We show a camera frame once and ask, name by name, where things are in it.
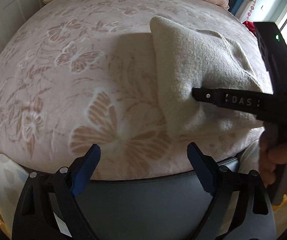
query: butterfly pattern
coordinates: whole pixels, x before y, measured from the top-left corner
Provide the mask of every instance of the butterfly pattern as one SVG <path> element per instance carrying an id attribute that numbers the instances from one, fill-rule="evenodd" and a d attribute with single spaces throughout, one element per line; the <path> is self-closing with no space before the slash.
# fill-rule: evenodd
<path id="1" fill-rule="evenodd" d="M 157 15 L 234 37 L 259 82 L 269 84 L 256 40 L 219 6 L 201 0 L 53 0 L 0 54 L 0 153 L 54 173 L 97 143 L 102 157 L 93 179 L 140 179 L 190 170 L 191 141 L 220 160 L 258 138 L 260 130 L 168 136 L 149 30 Z"/>
<path id="2" fill-rule="evenodd" d="M 68 63 L 71 73 L 80 73 L 85 71 L 90 65 L 93 65 L 96 60 L 101 57 L 99 51 L 90 51 L 83 53 L 82 50 L 77 50 L 75 42 L 71 41 L 56 58 L 56 65 Z"/>

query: blue gripper pad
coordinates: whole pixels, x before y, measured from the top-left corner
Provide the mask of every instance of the blue gripper pad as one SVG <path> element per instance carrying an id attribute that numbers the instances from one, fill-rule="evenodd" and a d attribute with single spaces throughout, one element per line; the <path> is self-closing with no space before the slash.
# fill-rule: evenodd
<path id="1" fill-rule="evenodd" d="M 204 191 L 214 196 L 216 193 L 218 168 L 214 159 L 210 156 L 203 155 L 195 143 L 189 143 L 187 147 L 187 156 Z"/>
<path id="2" fill-rule="evenodd" d="M 101 151 L 97 144 L 93 144 L 85 156 L 77 158 L 70 167 L 72 170 L 71 194 L 75 197 L 82 193 L 86 188 L 93 172 L 100 161 Z"/>

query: human hand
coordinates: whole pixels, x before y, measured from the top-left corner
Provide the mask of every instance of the human hand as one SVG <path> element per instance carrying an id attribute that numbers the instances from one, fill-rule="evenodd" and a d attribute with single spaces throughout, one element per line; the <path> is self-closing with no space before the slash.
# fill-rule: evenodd
<path id="1" fill-rule="evenodd" d="M 276 180 L 274 173 L 276 164 L 287 164 L 287 143 L 270 147 L 269 140 L 265 135 L 265 132 L 263 132 L 260 136 L 259 146 L 259 173 L 265 187 L 267 187 Z"/>

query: blanket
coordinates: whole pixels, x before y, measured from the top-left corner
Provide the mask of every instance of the blanket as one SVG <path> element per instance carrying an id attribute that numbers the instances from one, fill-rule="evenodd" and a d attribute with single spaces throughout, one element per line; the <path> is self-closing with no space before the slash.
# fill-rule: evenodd
<path id="1" fill-rule="evenodd" d="M 150 22 L 157 58 L 159 105 L 172 138 L 236 132 L 261 127 L 252 114 L 197 102 L 191 90 L 240 89 L 262 92 L 240 45 L 211 30 L 191 30 L 171 20 Z M 247 104 L 239 99 L 238 104 Z"/>

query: pink bedsheet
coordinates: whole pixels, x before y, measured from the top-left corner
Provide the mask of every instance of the pink bedsheet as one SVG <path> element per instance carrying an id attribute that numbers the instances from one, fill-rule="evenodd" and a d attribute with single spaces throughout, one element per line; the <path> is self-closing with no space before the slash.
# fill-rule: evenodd
<path id="1" fill-rule="evenodd" d="M 236 154 L 261 128 L 170 138 L 157 100 L 149 22 L 162 16 L 238 41 L 271 91 L 257 41 L 227 10 L 201 0 L 54 0 L 0 54 L 0 153 L 55 172 L 102 149 L 94 179 L 138 179 L 191 170 L 195 141 L 216 160 Z"/>

